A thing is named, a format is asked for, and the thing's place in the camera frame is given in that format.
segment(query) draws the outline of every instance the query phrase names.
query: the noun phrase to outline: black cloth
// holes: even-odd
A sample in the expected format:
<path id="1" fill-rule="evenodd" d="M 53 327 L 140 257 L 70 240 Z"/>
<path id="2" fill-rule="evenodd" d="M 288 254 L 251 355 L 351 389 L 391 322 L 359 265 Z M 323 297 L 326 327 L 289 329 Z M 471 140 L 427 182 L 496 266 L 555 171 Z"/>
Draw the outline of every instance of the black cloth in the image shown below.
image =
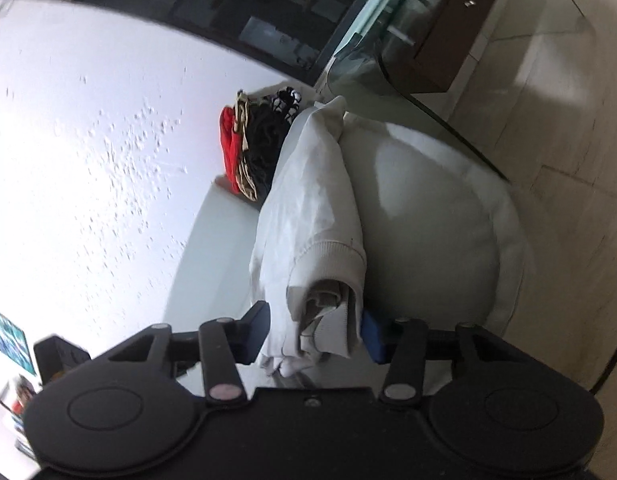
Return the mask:
<path id="1" fill-rule="evenodd" d="M 282 144 L 298 114 L 300 101 L 300 93 L 288 86 L 258 103 L 249 105 L 246 127 L 248 150 L 243 153 L 243 157 L 255 183 L 257 201 L 260 203 L 271 191 Z"/>

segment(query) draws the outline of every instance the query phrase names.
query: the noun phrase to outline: glass table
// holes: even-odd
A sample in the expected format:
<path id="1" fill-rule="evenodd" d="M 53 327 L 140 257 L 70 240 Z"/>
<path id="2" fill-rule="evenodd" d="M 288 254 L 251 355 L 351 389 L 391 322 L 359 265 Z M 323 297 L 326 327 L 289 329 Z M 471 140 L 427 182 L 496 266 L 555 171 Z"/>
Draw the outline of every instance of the glass table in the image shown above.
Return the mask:
<path id="1" fill-rule="evenodd" d="M 347 98 L 349 110 L 370 119 L 402 124 L 450 144 L 505 179 L 482 153 L 439 114 L 391 77 L 386 65 L 405 45 L 423 43 L 422 34 L 435 18 L 442 0 L 376 0 L 371 12 L 358 19 L 347 43 L 337 52 L 326 89 Z M 574 32 L 583 25 L 573 0 L 496 0 L 482 27 L 490 41 Z"/>

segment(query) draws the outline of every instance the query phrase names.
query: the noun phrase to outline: white garment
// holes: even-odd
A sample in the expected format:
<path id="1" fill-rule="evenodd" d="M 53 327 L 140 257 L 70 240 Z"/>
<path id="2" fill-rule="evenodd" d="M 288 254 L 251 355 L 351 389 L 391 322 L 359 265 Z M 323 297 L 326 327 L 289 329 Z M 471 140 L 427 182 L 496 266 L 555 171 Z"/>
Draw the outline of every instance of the white garment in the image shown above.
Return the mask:
<path id="1" fill-rule="evenodd" d="M 361 340 L 366 254 L 338 144 L 344 113 L 340 97 L 294 121 L 260 212 L 251 300 L 271 306 L 258 359 L 269 374 L 291 376 L 322 352 L 349 357 Z"/>

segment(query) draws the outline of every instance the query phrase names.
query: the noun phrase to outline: brown wooden cabinet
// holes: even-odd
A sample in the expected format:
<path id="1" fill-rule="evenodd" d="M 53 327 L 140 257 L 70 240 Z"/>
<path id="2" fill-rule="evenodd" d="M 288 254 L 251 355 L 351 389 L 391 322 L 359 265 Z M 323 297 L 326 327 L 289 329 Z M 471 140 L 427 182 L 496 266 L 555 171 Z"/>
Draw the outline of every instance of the brown wooden cabinet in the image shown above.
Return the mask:
<path id="1" fill-rule="evenodd" d="M 495 0 L 402 0 L 381 48 L 391 83 L 407 93 L 445 92 Z"/>

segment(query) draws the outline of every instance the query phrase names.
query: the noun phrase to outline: black cable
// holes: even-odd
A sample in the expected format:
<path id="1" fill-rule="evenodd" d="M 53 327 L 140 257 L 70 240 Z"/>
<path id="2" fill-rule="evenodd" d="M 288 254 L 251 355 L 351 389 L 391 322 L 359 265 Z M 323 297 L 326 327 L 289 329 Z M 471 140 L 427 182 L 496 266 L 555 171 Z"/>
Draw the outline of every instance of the black cable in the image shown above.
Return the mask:
<path id="1" fill-rule="evenodd" d="M 608 360 L 608 363 L 606 364 L 604 371 L 601 373 L 601 375 L 597 379 L 597 382 L 590 389 L 591 394 L 597 395 L 599 393 L 599 391 L 602 389 L 602 386 L 604 386 L 604 384 L 610 377 L 611 373 L 613 373 L 613 370 L 615 369 L 616 365 L 617 365 L 617 348 L 613 352 L 613 355 L 611 356 L 611 358 Z"/>

